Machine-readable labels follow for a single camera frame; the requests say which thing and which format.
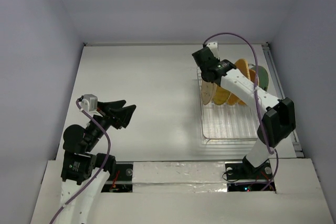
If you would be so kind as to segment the beige leaf pattern plate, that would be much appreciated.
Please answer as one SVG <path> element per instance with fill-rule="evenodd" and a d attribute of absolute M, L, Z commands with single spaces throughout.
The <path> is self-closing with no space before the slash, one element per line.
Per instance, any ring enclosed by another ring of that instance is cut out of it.
<path fill-rule="evenodd" d="M 212 101 L 215 93 L 216 93 L 216 84 L 202 80 L 201 83 L 202 104 L 203 105 L 209 104 Z"/>

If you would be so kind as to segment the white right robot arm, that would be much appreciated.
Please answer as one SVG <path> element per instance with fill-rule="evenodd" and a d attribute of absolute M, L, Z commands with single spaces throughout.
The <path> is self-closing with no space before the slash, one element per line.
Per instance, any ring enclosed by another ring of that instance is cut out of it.
<path fill-rule="evenodd" d="M 296 129 L 295 105 L 290 98 L 280 99 L 267 93 L 245 77 L 235 64 L 220 60 L 217 53 L 217 47 L 208 45 L 192 53 L 192 57 L 204 81 L 230 91 L 257 113 L 257 141 L 241 166 L 243 174 L 253 178 L 260 173 L 270 151 Z"/>

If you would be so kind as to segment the green rim woven plate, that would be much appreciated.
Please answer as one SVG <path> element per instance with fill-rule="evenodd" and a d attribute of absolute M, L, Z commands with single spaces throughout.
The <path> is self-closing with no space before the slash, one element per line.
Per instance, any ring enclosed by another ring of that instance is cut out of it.
<path fill-rule="evenodd" d="M 214 104 L 215 105 L 223 105 L 228 100 L 230 94 L 231 94 L 230 91 L 228 91 L 226 89 L 223 89 L 222 87 L 217 86 L 215 95 L 213 97 Z"/>

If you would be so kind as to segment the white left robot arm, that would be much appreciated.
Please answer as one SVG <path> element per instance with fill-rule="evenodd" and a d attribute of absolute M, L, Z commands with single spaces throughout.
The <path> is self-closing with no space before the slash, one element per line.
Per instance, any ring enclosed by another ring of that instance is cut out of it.
<path fill-rule="evenodd" d="M 108 129 L 126 128 L 136 110 L 136 105 L 126 105 L 125 100 L 100 102 L 93 94 L 78 98 L 76 106 L 89 122 L 64 130 L 61 196 L 51 223 L 90 222 L 104 184 L 118 175 Z"/>

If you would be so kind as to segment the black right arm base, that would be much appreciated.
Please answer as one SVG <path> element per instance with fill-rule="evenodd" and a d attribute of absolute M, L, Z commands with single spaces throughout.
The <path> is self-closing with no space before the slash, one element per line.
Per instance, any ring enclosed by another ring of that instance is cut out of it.
<path fill-rule="evenodd" d="M 270 179 L 272 175 L 273 172 L 269 162 L 263 163 L 258 168 L 248 167 L 242 162 L 228 162 L 225 163 L 223 178 L 233 183 L 240 180 Z"/>

